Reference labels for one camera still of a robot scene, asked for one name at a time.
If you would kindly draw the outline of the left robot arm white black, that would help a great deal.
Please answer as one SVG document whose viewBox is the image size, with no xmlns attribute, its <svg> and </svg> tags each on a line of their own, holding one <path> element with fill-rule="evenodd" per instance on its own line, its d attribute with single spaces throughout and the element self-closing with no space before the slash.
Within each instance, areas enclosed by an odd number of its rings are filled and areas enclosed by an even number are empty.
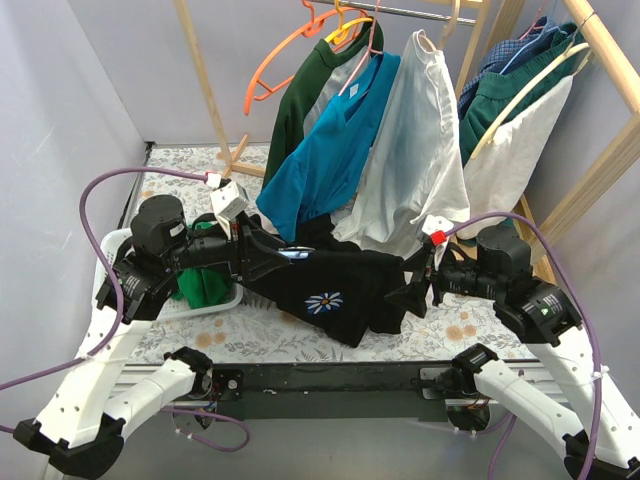
<svg viewBox="0 0 640 480">
<path fill-rule="evenodd" d="M 96 295 L 87 343 L 79 351 L 49 404 L 21 421 L 16 441 L 48 457 L 63 474 L 98 479 L 116 462 L 126 439 L 168 403 L 187 396 L 205 398 L 213 386 L 212 360 L 182 347 L 126 392 L 111 394 L 124 366 L 178 290 L 185 270 L 210 269 L 236 282 L 256 280 L 289 265 L 282 240 L 244 212 L 230 218 L 205 214 L 207 228 L 188 225 L 181 201 L 172 195 L 145 200 L 130 224 Z"/>
</svg>

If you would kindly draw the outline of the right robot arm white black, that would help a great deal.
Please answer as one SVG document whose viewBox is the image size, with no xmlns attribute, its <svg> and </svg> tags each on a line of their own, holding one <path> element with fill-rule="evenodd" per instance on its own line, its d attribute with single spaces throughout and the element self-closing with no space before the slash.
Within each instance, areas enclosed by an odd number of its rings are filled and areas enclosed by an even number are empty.
<svg viewBox="0 0 640 480">
<path fill-rule="evenodd" d="M 428 295 L 435 305 L 447 293 L 492 301 L 497 319 L 544 365 L 567 403 L 538 390 L 482 344 L 456 355 L 432 385 L 496 400 L 554 448 L 574 479 L 638 478 L 639 416 L 611 377 L 594 369 L 577 307 L 558 286 L 534 275 L 530 246 L 516 232 L 494 225 L 476 240 L 475 258 L 450 245 L 440 261 L 427 240 L 403 265 L 411 280 L 387 294 L 387 302 L 424 317 Z"/>
</svg>

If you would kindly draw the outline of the light blue hanger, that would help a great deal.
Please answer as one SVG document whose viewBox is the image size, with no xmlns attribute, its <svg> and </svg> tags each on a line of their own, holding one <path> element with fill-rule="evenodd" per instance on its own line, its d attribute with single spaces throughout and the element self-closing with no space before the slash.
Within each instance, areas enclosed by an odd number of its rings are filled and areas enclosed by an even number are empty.
<svg viewBox="0 0 640 480">
<path fill-rule="evenodd" d="M 308 259 L 315 252 L 314 248 L 304 246 L 287 246 L 280 248 L 278 254 L 286 257 L 290 261 L 303 261 Z"/>
</svg>

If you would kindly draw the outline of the black daisy t shirt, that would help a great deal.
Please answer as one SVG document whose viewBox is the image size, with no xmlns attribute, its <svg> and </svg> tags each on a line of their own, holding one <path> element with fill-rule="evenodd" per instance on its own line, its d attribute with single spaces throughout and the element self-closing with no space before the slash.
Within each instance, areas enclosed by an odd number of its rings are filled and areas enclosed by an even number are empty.
<svg viewBox="0 0 640 480">
<path fill-rule="evenodd" d="M 400 334 L 406 310 L 385 296 L 405 284 L 405 260 L 340 242 L 333 229 L 328 214 L 300 224 L 293 245 L 310 247 L 309 257 L 245 287 L 350 347 L 357 347 L 367 331 Z"/>
</svg>

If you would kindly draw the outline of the bright green t shirt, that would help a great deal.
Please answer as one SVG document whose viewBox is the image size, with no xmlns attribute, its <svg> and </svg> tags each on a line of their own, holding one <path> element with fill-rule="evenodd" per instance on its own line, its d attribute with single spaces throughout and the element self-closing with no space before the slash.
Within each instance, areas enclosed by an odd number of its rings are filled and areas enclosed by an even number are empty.
<svg viewBox="0 0 640 480">
<path fill-rule="evenodd" d="M 234 283 L 222 274 L 203 268 L 182 271 L 177 276 L 178 291 L 171 298 L 185 300 L 190 309 L 225 303 Z"/>
</svg>

